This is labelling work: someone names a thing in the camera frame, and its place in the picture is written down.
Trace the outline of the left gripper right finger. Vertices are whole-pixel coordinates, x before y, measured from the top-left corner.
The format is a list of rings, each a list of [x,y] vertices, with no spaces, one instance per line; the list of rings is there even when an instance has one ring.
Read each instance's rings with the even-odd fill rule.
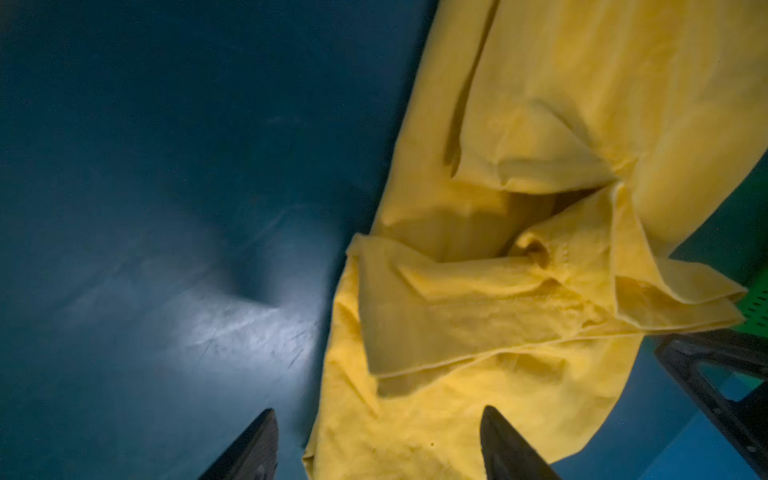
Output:
[[[561,480],[554,469],[491,405],[483,410],[480,440],[488,480]]]

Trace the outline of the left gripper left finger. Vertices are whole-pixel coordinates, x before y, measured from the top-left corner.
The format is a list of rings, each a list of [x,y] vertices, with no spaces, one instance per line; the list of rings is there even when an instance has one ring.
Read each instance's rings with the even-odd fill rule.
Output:
[[[208,467],[200,480],[273,480],[278,466],[275,411],[264,410]]]

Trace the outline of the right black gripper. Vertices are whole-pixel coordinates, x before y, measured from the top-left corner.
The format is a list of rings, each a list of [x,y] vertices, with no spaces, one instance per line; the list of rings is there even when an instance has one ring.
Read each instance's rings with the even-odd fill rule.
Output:
[[[754,473],[767,476],[767,340],[734,330],[672,334],[656,359]]]

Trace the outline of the yellow printed t-shirt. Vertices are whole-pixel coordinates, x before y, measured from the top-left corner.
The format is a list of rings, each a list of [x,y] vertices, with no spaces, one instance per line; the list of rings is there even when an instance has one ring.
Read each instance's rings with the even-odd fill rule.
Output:
[[[334,297],[311,479],[480,479],[493,406],[581,451],[646,336],[740,323],[672,251],[767,147],[763,1],[443,1]]]

